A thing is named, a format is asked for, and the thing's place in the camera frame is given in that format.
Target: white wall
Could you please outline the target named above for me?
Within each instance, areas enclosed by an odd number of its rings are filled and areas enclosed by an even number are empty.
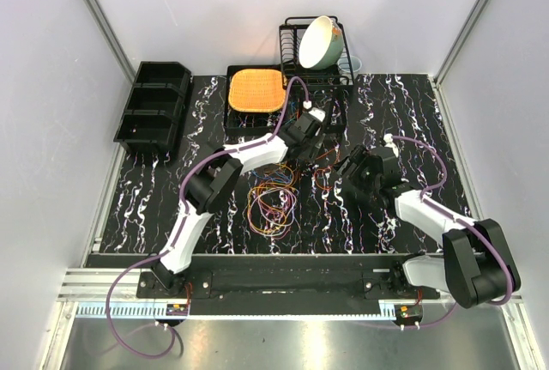
[[[82,0],[0,0],[0,367],[34,368],[129,84]]]
[[[278,26],[338,15],[368,72],[436,73],[475,0],[100,0],[124,49],[194,74],[280,62]]]
[[[485,216],[504,227],[549,363],[549,0],[491,0],[443,83]]]

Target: floor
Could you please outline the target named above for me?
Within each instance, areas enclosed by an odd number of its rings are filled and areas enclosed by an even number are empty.
[[[225,138],[223,108],[224,76],[195,76],[190,110],[176,154],[126,155],[108,215],[100,252],[158,252],[172,231],[178,209],[178,187],[196,161],[201,146],[237,142]],[[442,117],[431,83],[425,75],[364,75],[358,77],[353,94],[344,105],[348,126],[340,137],[330,137],[314,165],[289,163],[299,173],[296,222],[280,240],[251,232],[245,217],[247,193],[260,182],[263,172],[246,174],[221,212],[204,229],[195,252],[222,254],[264,253],[380,253],[434,252],[437,244],[413,226],[369,208],[348,191],[329,167],[337,156],[348,155],[363,143],[378,144],[386,132],[412,136],[434,146],[444,158],[449,177],[434,197],[451,209],[469,215],[462,183],[450,151]],[[402,144],[404,176],[420,185],[434,184],[439,169],[432,157],[413,145]]]
[[[443,312],[442,306],[426,305],[425,321],[431,322]],[[170,342],[158,328],[127,336],[150,325],[150,320],[121,319],[115,324],[123,338],[144,353],[157,354]],[[368,325],[371,322],[187,320],[176,327],[181,341],[172,352],[161,360],[148,361],[120,347],[101,354],[115,343],[106,321],[77,318],[61,368],[519,368],[503,314],[497,308],[459,309],[446,323],[422,331],[378,330]]]

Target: metal frame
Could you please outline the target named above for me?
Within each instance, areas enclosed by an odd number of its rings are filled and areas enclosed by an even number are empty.
[[[124,49],[120,45],[116,34],[113,32],[111,25],[109,24],[104,11],[99,5],[98,0],[84,0],[89,7],[90,12],[96,20],[100,31],[103,33],[106,42],[111,47],[114,57],[119,62],[124,74],[130,80],[133,81],[135,77],[135,70],[131,65],[129,59],[124,53]],[[460,143],[456,137],[455,128],[449,115],[446,103],[444,101],[443,93],[440,90],[440,83],[446,77],[449,68],[455,61],[459,51],[463,47],[463,44],[467,40],[468,35],[473,29],[476,21],[479,19],[480,14],[485,8],[488,0],[477,0],[473,9],[471,10],[462,30],[460,31],[457,39],[452,45],[448,56],[443,62],[440,71],[436,74],[434,79],[431,79],[434,94],[436,95],[441,114],[443,116],[444,125],[449,138],[450,147],[455,153],[456,164],[458,172],[462,179],[464,190],[471,206],[471,211],[477,218],[483,218],[480,209],[479,201],[474,191],[474,187],[469,177],[469,171],[467,163],[463,160],[462,149]],[[118,173],[124,159],[122,149],[117,149],[112,160],[112,169],[108,174],[105,186],[103,188],[99,207],[94,217],[94,224],[91,231],[91,237],[89,240],[89,246],[86,249],[85,257],[89,254],[89,251],[97,251],[97,244],[100,242],[103,227],[106,222],[106,215],[116,183],[118,180]],[[81,303],[90,303],[105,301],[106,292],[110,287],[110,284],[116,276],[118,276],[123,269],[70,269],[67,272],[63,286],[61,288],[58,301],[56,303],[54,312],[51,317],[51,335],[47,340],[45,347],[45,353],[41,362],[40,368],[42,369],[59,369],[63,356],[69,341],[69,334],[74,323],[74,319],[77,313],[83,311],[79,310]],[[142,318],[142,310],[140,307],[150,306],[151,303],[162,304],[168,302],[168,300],[144,300],[136,298],[136,290],[139,282],[139,271],[131,271],[116,287],[116,291],[113,294],[113,303],[132,303],[136,306],[136,309],[131,310],[131,314],[128,317]],[[174,300],[170,299],[170,302],[179,301],[185,303],[185,299]],[[413,300],[386,300],[390,303],[403,303],[413,302]],[[426,300],[425,302],[444,303],[448,301],[444,300]],[[520,296],[514,296],[512,302],[503,309],[505,322],[509,330],[510,338],[516,353],[516,357],[520,363],[521,369],[529,368],[545,368],[543,360],[541,359],[540,351],[536,344],[534,333],[528,322],[528,317],[522,304]],[[194,317],[194,319],[205,319],[208,317]]]

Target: bowl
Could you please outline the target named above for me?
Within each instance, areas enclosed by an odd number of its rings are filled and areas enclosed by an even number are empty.
[[[333,65],[343,53],[343,33],[329,16],[319,16],[305,30],[299,45],[299,63],[310,70]]]

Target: metal edge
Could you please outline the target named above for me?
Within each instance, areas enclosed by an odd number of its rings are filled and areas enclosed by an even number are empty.
[[[444,129],[449,140],[450,147],[454,153],[457,171],[462,181],[463,190],[467,198],[473,217],[484,219],[480,201],[474,189],[468,165],[465,161],[462,146],[457,137],[454,122],[449,113],[448,104],[443,94],[440,84],[434,82],[430,77],[433,93],[438,103],[438,108],[443,118]],[[515,351],[516,359],[519,362],[521,370],[526,369],[545,369],[545,363],[541,357],[540,348],[535,339],[534,333],[529,325],[528,316],[524,309],[523,300],[520,293],[514,294],[510,303],[501,308],[504,320],[510,335],[511,344]]]
[[[133,65],[128,59],[128,56],[124,52],[124,49],[121,46],[117,35],[114,33],[111,24],[107,20],[105,11],[101,8],[99,0],[84,0],[84,2],[86,3],[93,19],[97,23],[97,26],[105,37],[107,44],[111,48],[112,54],[120,64],[120,68],[122,68],[122,71],[126,75],[126,78],[128,78],[128,81],[133,82],[134,78],[136,77],[136,70],[134,69]]]
[[[442,83],[444,81],[444,78],[448,75],[449,69],[451,68],[455,59],[457,58],[460,51],[462,50],[462,47],[467,41],[469,34],[473,30],[474,26],[476,25],[477,21],[480,18],[480,15],[484,11],[489,1],[490,0],[476,0],[476,2],[474,3],[474,6],[469,12],[469,15],[465,20],[465,23],[463,24],[462,29],[457,34],[457,38],[455,39],[454,43],[450,47],[448,55],[446,56],[442,65],[440,66],[438,73],[434,76],[436,83],[438,84]]]
[[[78,303],[65,302],[58,304],[61,304],[61,306],[57,308],[58,315],[56,315],[55,330],[51,334],[39,367],[42,370],[58,370],[61,368],[72,325],[75,321]]]
[[[92,227],[87,239],[87,245],[81,257],[81,267],[86,265],[87,257],[94,252],[94,246],[100,244],[101,242],[106,226],[106,220],[109,215],[112,198],[114,197],[114,192],[116,191],[118,175],[120,174],[120,170],[124,162],[124,157],[125,150],[118,145],[112,155],[109,172],[106,176],[106,180],[101,191],[97,209],[95,210],[94,220],[92,221]]]

